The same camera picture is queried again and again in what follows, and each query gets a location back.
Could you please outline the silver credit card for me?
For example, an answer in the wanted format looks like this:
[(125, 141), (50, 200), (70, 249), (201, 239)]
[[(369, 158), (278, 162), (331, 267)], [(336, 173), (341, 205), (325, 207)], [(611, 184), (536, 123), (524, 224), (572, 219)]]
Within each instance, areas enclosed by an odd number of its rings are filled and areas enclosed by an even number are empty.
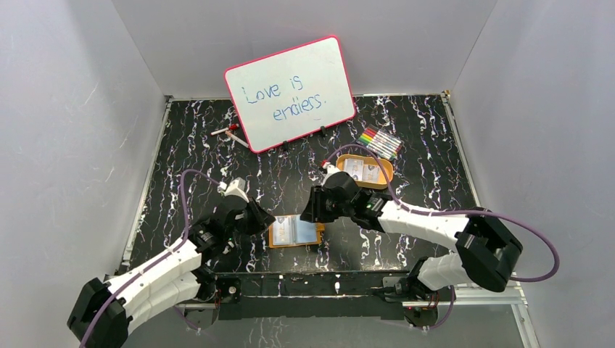
[(287, 245), (293, 242), (294, 223), (291, 215), (277, 217), (272, 227), (274, 245)]

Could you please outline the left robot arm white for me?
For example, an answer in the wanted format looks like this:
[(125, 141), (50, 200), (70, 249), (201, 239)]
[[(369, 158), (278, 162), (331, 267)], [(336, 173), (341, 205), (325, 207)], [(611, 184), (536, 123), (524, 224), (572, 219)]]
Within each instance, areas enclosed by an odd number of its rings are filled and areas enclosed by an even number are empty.
[(262, 233), (275, 220), (253, 198), (223, 198), (164, 252), (107, 281), (87, 282), (68, 328), (81, 347), (121, 347), (140, 325), (170, 307), (219, 299), (218, 277), (207, 262), (228, 252), (235, 234)]

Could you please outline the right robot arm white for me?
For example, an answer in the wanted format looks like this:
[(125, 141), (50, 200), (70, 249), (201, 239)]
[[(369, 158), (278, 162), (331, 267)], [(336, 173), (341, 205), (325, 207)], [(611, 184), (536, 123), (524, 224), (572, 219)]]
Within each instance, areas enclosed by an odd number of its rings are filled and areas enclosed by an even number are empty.
[(389, 194), (359, 187), (348, 173), (335, 167), (322, 184), (311, 188), (300, 218), (309, 223), (349, 218), (366, 230), (405, 234), (449, 249), (449, 254), (417, 262), (410, 272), (408, 289), (418, 300), (460, 283), (502, 292), (523, 250), (493, 212), (407, 205)]

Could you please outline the orange leather card holder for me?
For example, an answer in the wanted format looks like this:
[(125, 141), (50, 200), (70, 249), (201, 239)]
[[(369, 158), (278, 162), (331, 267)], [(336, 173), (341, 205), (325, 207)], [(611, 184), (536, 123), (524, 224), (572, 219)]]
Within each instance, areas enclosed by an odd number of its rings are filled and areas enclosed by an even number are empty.
[(294, 223), (293, 242), (287, 245), (273, 244), (273, 227), (268, 229), (268, 245), (270, 248), (286, 248), (298, 247), (307, 245), (317, 245), (321, 243), (322, 234), (325, 231), (325, 225), (322, 223), (308, 223), (300, 220), (299, 215), (291, 215)]

